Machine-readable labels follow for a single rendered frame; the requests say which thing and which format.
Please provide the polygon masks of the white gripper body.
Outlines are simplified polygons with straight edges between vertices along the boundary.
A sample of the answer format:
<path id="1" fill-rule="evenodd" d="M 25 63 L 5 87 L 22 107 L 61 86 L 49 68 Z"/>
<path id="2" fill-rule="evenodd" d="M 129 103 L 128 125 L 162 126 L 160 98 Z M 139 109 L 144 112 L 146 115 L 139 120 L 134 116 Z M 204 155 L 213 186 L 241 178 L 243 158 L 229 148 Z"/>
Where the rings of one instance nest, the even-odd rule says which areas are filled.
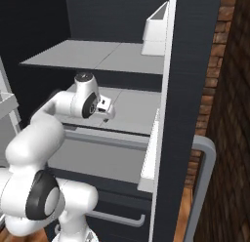
<path id="1" fill-rule="evenodd" d="M 112 104 L 108 107 L 98 107 L 94 113 L 94 116 L 103 120 L 113 119 L 115 117 L 115 108 Z"/>

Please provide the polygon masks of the grey fridge shelf above drawer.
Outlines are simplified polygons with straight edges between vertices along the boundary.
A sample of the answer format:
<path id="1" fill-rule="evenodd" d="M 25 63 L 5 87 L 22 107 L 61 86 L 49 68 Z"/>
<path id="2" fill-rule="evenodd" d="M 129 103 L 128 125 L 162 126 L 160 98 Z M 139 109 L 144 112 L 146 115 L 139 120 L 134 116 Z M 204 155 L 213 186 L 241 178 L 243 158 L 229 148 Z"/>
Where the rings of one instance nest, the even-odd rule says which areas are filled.
<path id="1" fill-rule="evenodd" d="M 143 135 L 150 134 L 156 110 L 160 106 L 160 93 L 105 87 L 100 87 L 99 90 L 103 96 L 112 100 L 116 112 L 113 119 L 105 122 L 102 117 L 97 115 L 93 115 L 89 119 L 60 115 L 59 119 L 64 124 L 78 127 Z"/>

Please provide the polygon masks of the wide grey fridge shelf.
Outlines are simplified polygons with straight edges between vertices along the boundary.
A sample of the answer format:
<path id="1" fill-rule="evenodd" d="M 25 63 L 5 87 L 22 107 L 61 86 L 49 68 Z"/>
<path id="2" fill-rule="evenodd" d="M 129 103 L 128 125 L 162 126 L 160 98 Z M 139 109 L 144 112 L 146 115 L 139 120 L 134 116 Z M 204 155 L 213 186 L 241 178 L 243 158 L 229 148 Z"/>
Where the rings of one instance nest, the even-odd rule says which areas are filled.
<path id="1" fill-rule="evenodd" d="M 76 69 L 163 73 L 163 57 L 143 56 L 142 44 L 65 40 L 22 62 Z"/>

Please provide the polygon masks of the dark grey fridge door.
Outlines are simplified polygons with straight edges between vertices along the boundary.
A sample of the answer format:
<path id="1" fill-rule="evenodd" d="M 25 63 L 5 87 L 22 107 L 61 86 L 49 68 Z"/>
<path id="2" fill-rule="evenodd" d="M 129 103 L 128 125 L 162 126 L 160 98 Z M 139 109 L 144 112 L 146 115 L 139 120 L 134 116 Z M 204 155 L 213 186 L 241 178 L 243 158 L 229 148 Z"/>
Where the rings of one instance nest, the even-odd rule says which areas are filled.
<path id="1" fill-rule="evenodd" d="M 173 242 L 221 0 L 169 0 L 148 242 Z"/>

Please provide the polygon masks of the grey fridge door with bin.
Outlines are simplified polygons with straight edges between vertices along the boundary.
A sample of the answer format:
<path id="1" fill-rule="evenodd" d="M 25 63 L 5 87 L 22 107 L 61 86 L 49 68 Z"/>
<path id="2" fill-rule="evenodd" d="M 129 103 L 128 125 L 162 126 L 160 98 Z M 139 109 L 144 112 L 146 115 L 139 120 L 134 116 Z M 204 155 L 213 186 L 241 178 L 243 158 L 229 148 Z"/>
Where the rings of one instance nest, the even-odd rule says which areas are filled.
<path id="1" fill-rule="evenodd" d="M 5 149 L 21 130 L 18 106 L 0 58 L 0 168 L 8 166 Z"/>

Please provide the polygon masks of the dark grey fridge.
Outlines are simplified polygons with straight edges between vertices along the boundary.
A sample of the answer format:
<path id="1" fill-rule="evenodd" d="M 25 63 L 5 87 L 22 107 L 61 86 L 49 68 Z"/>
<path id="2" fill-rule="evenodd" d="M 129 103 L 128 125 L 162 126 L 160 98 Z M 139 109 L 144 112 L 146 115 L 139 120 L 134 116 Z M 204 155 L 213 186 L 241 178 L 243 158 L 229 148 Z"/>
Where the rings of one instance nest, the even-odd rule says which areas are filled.
<path id="1" fill-rule="evenodd" d="M 0 58 L 16 95 L 20 128 L 79 72 L 99 87 L 161 91 L 162 74 L 24 65 L 65 40 L 143 45 L 146 19 L 167 0 L 0 0 Z"/>

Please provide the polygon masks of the grey crisper drawer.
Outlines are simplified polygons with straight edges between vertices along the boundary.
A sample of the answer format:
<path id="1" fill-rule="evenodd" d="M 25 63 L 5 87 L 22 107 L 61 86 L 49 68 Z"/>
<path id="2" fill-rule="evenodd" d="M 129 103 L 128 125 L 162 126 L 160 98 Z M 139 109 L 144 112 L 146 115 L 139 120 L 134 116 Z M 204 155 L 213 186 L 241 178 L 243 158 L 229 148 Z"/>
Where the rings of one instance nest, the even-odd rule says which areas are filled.
<path id="1" fill-rule="evenodd" d="M 66 130 L 61 148 L 51 157 L 52 168 L 138 183 L 149 136 L 77 128 Z"/>

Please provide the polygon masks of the long white door bin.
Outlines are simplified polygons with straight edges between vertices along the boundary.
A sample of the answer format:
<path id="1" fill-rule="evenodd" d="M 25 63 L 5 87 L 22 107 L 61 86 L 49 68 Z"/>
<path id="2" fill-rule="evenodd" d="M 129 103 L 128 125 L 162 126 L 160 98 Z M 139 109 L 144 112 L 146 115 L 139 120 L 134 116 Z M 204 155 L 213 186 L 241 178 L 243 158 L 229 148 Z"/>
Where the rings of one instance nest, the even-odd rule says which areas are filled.
<path id="1" fill-rule="evenodd" d="M 156 110 L 147 149 L 144 164 L 141 170 L 138 190 L 152 193 L 155 175 L 157 139 L 159 126 L 159 110 Z"/>

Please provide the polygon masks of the dark freezer drawer front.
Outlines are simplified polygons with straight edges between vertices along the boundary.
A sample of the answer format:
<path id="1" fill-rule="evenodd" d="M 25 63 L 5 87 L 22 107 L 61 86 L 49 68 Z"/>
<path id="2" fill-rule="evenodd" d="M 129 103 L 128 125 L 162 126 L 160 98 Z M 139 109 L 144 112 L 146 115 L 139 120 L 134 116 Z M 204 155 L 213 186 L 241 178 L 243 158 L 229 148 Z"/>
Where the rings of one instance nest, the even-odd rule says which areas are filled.
<path id="1" fill-rule="evenodd" d="M 135 183 L 55 168 L 51 168 L 50 171 L 58 178 L 94 186 L 99 193 L 96 211 L 135 221 L 145 216 L 143 224 L 139 227 L 88 217 L 89 226 L 96 232 L 101 242 L 148 242 L 151 193 L 137 191 Z"/>

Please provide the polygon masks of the small white door bin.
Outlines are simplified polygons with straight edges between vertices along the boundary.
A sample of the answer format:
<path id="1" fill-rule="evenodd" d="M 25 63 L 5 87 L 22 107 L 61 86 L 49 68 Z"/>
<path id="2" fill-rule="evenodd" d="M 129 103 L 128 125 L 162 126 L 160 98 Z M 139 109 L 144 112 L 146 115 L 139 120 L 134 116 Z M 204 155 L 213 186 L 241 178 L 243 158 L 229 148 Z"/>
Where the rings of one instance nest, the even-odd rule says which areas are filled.
<path id="1" fill-rule="evenodd" d="M 166 1 L 146 19 L 142 47 L 144 56 L 163 57 L 165 55 L 168 13 L 169 2 Z"/>

